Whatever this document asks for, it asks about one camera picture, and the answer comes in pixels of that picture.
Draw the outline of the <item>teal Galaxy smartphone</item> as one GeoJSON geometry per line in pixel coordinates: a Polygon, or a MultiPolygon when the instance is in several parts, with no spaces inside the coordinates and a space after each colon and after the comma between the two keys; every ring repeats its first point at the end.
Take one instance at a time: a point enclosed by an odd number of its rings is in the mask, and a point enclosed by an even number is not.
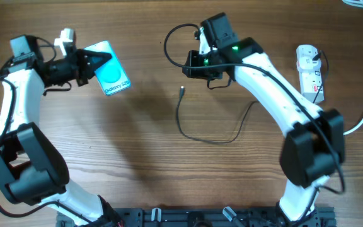
{"type": "Polygon", "coordinates": [[[106,96],[114,95],[131,86],[130,79],[124,71],[109,41],[105,40],[90,45],[85,49],[95,52],[106,52],[112,56],[108,62],[95,71],[97,80],[106,96]]]}

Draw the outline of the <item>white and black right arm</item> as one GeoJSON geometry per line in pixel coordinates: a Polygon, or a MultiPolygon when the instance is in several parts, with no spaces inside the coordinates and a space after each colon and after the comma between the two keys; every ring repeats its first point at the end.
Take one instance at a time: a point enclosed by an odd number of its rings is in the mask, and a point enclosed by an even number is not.
{"type": "Polygon", "coordinates": [[[272,212],[252,212],[247,225],[326,226],[330,220],[315,202],[330,176],[343,175],[343,117],[324,111],[302,96],[251,37],[240,39],[224,13],[196,27],[198,50],[191,50],[183,73],[213,81],[227,74],[269,112],[284,136],[279,163],[287,177],[284,194],[272,212]]]}

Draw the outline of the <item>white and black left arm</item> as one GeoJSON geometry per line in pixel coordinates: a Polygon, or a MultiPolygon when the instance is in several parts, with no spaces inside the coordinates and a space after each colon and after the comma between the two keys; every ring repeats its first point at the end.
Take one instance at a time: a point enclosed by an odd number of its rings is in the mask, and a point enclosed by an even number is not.
{"type": "MultiPolygon", "coordinates": [[[[70,179],[64,158],[38,126],[43,96],[63,91],[71,81],[86,85],[112,55],[77,48],[74,32],[65,29],[50,44],[63,57],[46,61],[39,40],[33,35],[12,38],[13,54],[0,69],[0,191],[12,204],[27,204],[32,212],[50,207],[76,226],[123,226],[104,198],[70,179]]],[[[13,216],[1,204],[0,212],[13,216]]]]}

